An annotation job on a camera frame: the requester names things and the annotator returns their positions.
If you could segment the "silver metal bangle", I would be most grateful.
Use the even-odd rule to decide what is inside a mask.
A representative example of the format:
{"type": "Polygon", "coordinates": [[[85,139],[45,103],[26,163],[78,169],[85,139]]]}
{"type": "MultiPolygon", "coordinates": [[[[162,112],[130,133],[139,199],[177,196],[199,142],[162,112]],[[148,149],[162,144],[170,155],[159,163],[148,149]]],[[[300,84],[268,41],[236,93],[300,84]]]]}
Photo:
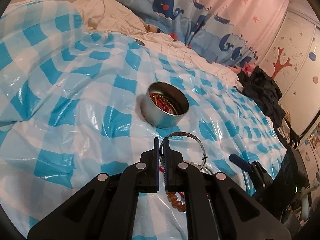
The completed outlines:
{"type": "MultiPolygon", "coordinates": [[[[172,132],[164,139],[173,142],[179,150],[186,151],[183,154],[184,160],[197,167],[200,171],[204,171],[208,155],[201,140],[189,132],[172,132]]],[[[159,159],[161,165],[164,167],[164,139],[160,144],[159,159]]]]}

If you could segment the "gold wire bangle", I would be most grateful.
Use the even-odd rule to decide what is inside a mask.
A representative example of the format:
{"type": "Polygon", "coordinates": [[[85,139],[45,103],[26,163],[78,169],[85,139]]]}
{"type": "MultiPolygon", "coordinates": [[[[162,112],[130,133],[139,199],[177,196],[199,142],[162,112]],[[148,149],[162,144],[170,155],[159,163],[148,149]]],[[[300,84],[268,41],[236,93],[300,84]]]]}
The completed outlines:
{"type": "Polygon", "coordinates": [[[150,93],[149,96],[153,103],[162,111],[167,113],[175,112],[173,104],[165,96],[157,93],[150,93]]]}

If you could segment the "black clothing pile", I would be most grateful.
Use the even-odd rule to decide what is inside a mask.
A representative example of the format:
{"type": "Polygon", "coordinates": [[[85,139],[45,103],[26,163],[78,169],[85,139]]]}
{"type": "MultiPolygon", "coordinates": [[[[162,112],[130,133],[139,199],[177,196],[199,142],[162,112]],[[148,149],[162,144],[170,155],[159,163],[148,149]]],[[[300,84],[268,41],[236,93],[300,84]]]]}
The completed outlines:
{"type": "Polygon", "coordinates": [[[243,86],[241,93],[252,99],[263,114],[271,120],[280,142],[285,147],[297,148],[300,139],[290,122],[286,120],[285,111],[279,104],[282,93],[276,82],[259,67],[255,67],[251,75],[241,71],[237,76],[243,86]]]}

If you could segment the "blue white checkered plastic cloth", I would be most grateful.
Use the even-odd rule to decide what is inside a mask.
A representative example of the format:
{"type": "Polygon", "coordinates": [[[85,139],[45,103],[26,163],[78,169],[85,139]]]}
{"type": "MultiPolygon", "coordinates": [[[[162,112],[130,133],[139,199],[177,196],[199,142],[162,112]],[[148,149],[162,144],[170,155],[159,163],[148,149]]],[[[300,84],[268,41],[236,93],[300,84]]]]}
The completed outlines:
{"type": "Polygon", "coordinates": [[[217,76],[140,46],[132,35],[86,30],[70,2],[26,1],[1,17],[1,206],[26,236],[101,172],[118,174],[170,131],[142,117],[154,82],[189,110],[173,131],[197,136],[207,165],[253,194],[229,161],[259,161],[275,177],[285,157],[255,102],[217,76]]]}

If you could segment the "pink cloth item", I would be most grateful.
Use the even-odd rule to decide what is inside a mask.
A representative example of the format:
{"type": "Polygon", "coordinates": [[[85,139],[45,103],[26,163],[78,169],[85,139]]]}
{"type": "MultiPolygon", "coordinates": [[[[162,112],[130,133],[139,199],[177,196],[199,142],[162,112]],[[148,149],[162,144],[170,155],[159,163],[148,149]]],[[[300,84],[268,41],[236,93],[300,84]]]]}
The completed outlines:
{"type": "Polygon", "coordinates": [[[240,72],[244,72],[246,75],[250,76],[253,73],[256,66],[246,62],[243,67],[235,66],[235,67],[228,67],[228,68],[236,74],[239,74],[240,72]]]}

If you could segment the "round silver metal tin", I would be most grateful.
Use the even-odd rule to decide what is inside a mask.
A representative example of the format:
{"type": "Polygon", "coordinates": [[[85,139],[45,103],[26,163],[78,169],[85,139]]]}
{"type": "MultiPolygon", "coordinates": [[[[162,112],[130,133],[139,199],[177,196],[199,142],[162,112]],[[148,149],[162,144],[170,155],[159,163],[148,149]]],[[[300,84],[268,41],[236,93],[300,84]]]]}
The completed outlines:
{"type": "Polygon", "coordinates": [[[144,119],[161,129],[176,126],[188,110],[187,97],[178,88],[164,82],[149,85],[140,103],[144,119]]]}

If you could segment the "white wardrobe with tree decal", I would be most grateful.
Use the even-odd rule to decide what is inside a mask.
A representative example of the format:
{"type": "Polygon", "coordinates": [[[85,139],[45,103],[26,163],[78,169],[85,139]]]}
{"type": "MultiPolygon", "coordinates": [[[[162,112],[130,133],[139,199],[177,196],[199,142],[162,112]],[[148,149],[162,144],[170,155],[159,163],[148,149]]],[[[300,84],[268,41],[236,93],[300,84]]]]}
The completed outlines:
{"type": "Polygon", "coordinates": [[[319,112],[319,27],[287,12],[259,67],[280,88],[280,104],[289,111],[293,130],[303,135],[319,112]]]}

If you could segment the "blue whale print curtain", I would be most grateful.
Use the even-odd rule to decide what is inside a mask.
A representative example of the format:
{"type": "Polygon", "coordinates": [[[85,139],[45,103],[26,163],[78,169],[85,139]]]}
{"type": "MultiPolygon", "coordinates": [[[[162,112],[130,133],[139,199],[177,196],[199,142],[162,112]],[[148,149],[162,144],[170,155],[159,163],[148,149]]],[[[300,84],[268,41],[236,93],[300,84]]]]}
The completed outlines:
{"type": "Polygon", "coordinates": [[[255,63],[283,21],[290,0],[117,0],[208,62],[255,63]]]}

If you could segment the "white grid pattern quilt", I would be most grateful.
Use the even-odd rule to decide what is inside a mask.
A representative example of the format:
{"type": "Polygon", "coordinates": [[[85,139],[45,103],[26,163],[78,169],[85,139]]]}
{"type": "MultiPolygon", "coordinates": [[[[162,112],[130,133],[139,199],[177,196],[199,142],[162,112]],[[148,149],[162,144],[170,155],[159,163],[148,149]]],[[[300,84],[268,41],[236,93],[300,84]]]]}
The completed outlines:
{"type": "Polygon", "coordinates": [[[161,53],[169,58],[184,62],[189,66],[199,68],[200,70],[217,76],[224,84],[235,87],[240,91],[243,90],[238,76],[230,67],[215,62],[209,63],[205,58],[198,55],[198,53],[187,48],[185,44],[180,41],[174,41],[173,38],[167,34],[140,31],[132,35],[132,37],[144,42],[145,46],[151,51],[161,53]]]}

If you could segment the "small silver tin lid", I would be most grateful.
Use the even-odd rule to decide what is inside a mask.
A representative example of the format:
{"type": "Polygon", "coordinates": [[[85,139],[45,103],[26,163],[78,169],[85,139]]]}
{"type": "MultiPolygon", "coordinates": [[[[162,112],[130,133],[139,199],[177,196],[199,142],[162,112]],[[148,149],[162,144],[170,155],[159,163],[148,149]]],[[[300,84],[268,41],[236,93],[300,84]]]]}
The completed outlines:
{"type": "Polygon", "coordinates": [[[135,41],[136,41],[137,44],[139,44],[140,46],[143,46],[143,47],[145,46],[145,43],[142,42],[141,40],[135,38],[135,41]]]}

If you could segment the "white grid pattern pillow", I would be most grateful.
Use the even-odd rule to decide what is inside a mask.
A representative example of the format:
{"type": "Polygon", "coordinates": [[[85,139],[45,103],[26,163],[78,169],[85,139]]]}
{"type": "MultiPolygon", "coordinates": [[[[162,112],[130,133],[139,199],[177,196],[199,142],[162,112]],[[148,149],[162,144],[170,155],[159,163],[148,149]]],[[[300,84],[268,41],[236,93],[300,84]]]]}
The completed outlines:
{"type": "Polygon", "coordinates": [[[77,0],[72,5],[89,32],[114,31],[129,36],[148,32],[147,24],[116,0],[77,0]]]}

